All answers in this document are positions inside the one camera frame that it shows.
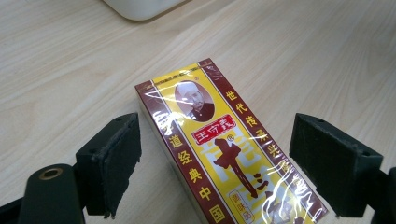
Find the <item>product box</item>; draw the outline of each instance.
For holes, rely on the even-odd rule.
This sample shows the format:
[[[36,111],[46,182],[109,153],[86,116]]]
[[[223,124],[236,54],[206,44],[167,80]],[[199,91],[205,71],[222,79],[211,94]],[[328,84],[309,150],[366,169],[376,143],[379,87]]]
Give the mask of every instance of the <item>product box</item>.
[[[209,223],[316,223],[327,209],[210,60],[135,86]]]

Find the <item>white object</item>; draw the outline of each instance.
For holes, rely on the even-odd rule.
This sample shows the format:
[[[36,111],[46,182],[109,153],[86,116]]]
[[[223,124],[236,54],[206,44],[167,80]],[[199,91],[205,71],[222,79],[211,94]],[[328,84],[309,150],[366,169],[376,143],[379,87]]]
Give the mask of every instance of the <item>white object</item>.
[[[134,21],[151,19],[185,0],[104,0],[121,16]]]
[[[182,97],[189,91],[199,91],[198,87],[193,82],[180,82],[177,85],[177,91]]]

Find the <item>light wood surface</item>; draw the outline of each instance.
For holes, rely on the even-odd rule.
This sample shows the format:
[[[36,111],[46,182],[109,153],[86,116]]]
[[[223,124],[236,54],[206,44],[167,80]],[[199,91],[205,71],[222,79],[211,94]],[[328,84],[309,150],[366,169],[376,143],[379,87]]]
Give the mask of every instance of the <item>light wood surface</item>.
[[[191,0],[127,21],[100,0],[0,1],[0,204],[75,163],[134,85],[211,58],[288,154],[294,115],[329,121],[396,165],[396,1]],[[143,156],[114,221],[199,223],[140,114]],[[330,214],[320,223],[369,223]]]

